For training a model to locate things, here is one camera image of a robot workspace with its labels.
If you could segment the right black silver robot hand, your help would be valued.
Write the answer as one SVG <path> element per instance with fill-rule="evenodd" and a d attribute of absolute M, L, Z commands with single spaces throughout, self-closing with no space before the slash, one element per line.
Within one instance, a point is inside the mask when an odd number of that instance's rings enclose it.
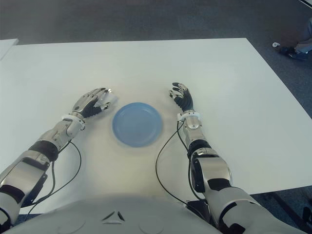
<path fill-rule="evenodd" d="M 172 86 L 172 89 L 169 91 L 169 97 L 183 112 L 193 110 L 193 99 L 187 86 L 178 82 L 173 82 Z"/>

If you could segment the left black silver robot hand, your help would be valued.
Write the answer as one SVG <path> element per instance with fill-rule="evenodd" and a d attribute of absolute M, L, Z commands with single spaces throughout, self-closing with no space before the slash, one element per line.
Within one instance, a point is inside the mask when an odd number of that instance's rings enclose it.
<path fill-rule="evenodd" d="M 74 104 L 70 114 L 80 119 L 89 118 L 95 116 L 104 110 L 107 110 L 111 102 L 103 103 L 110 93 L 111 89 L 97 88 L 80 97 L 80 99 Z"/>

